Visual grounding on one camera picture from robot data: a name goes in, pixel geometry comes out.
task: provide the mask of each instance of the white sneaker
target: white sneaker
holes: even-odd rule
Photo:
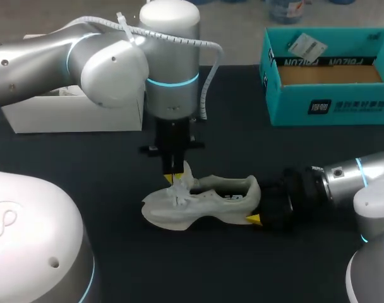
[[[211,175],[194,179],[184,162],[184,174],[174,185],[149,194],[143,216],[163,229],[186,230],[197,219],[212,216],[230,224],[251,224],[246,217],[258,206],[261,190],[254,176],[224,179]]]

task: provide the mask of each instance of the cable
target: cable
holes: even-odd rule
[[[126,27],[123,27],[121,24],[118,24],[118,23],[115,23],[113,21],[106,20],[103,18],[92,17],[92,16],[84,16],[84,17],[77,18],[77,19],[73,20],[72,22],[68,23],[63,28],[70,27],[72,25],[75,25],[78,23],[84,23],[84,22],[98,23],[98,24],[104,25],[106,27],[113,28],[115,30],[125,30],[126,31]],[[160,39],[160,40],[164,40],[164,41],[169,42],[169,43],[190,45],[192,47],[205,47],[205,48],[209,48],[209,49],[215,49],[217,51],[217,58],[216,58],[215,64],[212,66],[212,68],[209,72],[209,75],[207,76],[206,81],[203,84],[202,92],[200,95],[200,107],[199,107],[200,108],[200,118],[202,120],[207,120],[207,113],[206,113],[207,91],[208,91],[209,86],[213,80],[213,77],[215,76],[215,74],[217,72],[217,69],[220,66],[220,62],[221,62],[222,58],[224,57],[223,48],[215,42],[176,37],[176,36],[172,36],[172,35],[166,35],[164,33],[153,32],[151,30],[145,30],[144,28],[139,28],[139,27],[128,26],[128,28],[130,29],[131,33],[135,33],[137,35],[155,38],[155,39]]]

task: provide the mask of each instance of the zip tie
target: zip tie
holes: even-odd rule
[[[131,33],[131,30],[130,30],[128,24],[126,23],[126,18],[122,15],[121,12],[116,13],[116,16],[117,16],[117,21],[122,26],[122,29],[126,33],[126,36],[128,36],[129,42],[134,45],[135,44],[135,38],[134,38],[133,34]]]

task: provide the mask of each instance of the black tabletop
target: black tabletop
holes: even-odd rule
[[[196,177],[267,180],[286,166],[384,150],[384,126],[271,127],[257,66],[221,67],[207,108],[195,131],[207,147],[186,156]],[[73,198],[104,302],[348,302],[345,271],[361,245],[355,225],[313,222],[278,234],[206,218],[185,232],[146,223],[141,200],[167,186],[160,160],[138,153],[152,140],[151,130],[18,135],[0,111],[0,171],[48,180]]]

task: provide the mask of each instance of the shoe sole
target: shoe sole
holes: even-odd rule
[[[250,216],[251,212],[249,213],[225,213],[225,214],[218,214],[213,216],[203,216],[203,217],[215,217],[218,218],[220,221],[223,221],[227,224],[234,224],[234,225],[251,225],[251,222],[248,222],[246,217]],[[151,224],[160,227],[162,229],[168,229],[168,230],[176,230],[176,231],[184,231],[187,230],[192,224],[197,221],[195,218],[191,221],[185,221],[185,222],[178,222],[178,223],[162,223],[162,222],[154,222],[153,220],[150,220],[145,217],[147,221],[149,221]]]

